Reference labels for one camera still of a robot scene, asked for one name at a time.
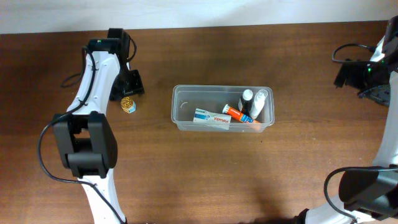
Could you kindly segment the small gold-lid balm jar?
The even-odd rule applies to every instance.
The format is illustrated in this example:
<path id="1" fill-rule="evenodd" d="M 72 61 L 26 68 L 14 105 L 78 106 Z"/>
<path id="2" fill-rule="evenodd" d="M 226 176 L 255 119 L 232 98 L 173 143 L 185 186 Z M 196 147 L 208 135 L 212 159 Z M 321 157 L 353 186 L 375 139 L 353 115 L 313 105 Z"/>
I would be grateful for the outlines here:
<path id="1" fill-rule="evenodd" d="M 121 100 L 121 108 L 124 112 L 131 114 L 136 110 L 135 101 L 130 96 L 124 97 Z"/>

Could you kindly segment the white medicine box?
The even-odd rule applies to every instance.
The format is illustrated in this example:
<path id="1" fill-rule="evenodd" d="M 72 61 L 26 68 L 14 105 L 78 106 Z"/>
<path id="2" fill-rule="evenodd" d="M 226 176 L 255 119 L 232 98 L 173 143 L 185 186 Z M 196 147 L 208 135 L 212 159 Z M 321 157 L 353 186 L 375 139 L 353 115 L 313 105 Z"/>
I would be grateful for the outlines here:
<path id="1" fill-rule="evenodd" d="M 193 116 L 193 122 L 211 126 L 222 130 L 228 130 L 231 122 L 231 116 L 227 114 L 212 113 L 197 108 Z"/>

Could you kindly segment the orange tablet tube white cap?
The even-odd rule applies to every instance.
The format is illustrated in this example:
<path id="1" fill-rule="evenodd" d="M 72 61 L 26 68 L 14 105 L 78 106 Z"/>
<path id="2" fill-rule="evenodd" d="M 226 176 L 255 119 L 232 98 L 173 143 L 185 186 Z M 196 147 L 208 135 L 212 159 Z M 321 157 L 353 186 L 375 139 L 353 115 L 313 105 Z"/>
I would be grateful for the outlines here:
<path id="1" fill-rule="evenodd" d="M 240 112 L 239 110 L 230 107 L 228 104 L 224 106 L 223 113 L 230 115 L 233 119 L 241 123 L 259 124 L 259 122 L 256 121 L 255 119 L 252 119 L 250 116 L 247 116 L 244 113 Z"/>

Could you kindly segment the white spray bottle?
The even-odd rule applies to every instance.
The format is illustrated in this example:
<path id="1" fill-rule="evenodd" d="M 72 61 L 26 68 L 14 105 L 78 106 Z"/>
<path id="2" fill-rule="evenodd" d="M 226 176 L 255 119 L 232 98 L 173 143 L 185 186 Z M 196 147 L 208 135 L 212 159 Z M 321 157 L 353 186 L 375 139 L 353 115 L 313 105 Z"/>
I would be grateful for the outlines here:
<path id="1" fill-rule="evenodd" d="M 260 112 L 262 111 L 265 105 L 267 97 L 268 97 L 268 92 L 265 89 L 261 89 L 255 94 L 252 101 L 251 109 L 249 111 L 249 115 L 252 119 L 256 119 L 259 116 Z"/>

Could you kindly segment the black bottle white cap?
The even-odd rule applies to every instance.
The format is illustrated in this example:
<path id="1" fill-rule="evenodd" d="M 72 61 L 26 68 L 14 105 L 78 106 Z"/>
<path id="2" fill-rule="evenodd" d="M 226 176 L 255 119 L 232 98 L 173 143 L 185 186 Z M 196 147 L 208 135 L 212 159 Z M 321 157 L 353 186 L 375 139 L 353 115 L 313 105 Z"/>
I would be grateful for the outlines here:
<path id="1" fill-rule="evenodd" d="M 238 101 L 238 109 L 247 116 L 249 116 L 250 109 L 252 107 L 253 96 L 254 94 L 252 90 L 246 89 L 243 91 Z"/>

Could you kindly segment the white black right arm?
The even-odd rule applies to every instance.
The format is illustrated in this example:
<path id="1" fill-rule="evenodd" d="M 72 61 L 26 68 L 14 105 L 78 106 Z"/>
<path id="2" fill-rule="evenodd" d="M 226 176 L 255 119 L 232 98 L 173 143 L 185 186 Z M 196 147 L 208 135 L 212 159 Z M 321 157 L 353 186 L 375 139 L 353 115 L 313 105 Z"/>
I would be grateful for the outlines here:
<path id="1" fill-rule="evenodd" d="M 359 98 L 389 108 L 382 143 L 371 166 L 342 167 L 328 174 L 323 193 L 326 203 L 305 209 L 292 223 L 364 223 L 397 218 L 397 17 L 369 60 L 339 60 L 335 86 L 357 89 Z"/>

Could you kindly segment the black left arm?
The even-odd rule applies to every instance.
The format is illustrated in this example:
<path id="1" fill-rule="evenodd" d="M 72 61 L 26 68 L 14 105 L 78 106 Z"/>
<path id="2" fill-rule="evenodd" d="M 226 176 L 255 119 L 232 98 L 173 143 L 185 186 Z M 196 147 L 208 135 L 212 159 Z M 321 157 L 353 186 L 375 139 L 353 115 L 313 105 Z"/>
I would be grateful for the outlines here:
<path id="1" fill-rule="evenodd" d="M 73 184 L 83 187 L 95 223 L 127 223 L 118 202 L 114 168 L 118 144 L 106 119 L 110 101 L 144 94 L 142 79 L 130 62 L 137 46 L 122 28 L 110 28 L 106 38 L 91 39 L 82 48 L 79 89 L 66 113 L 56 114 L 52 128 L 60 160 L 71 171 Z"/>

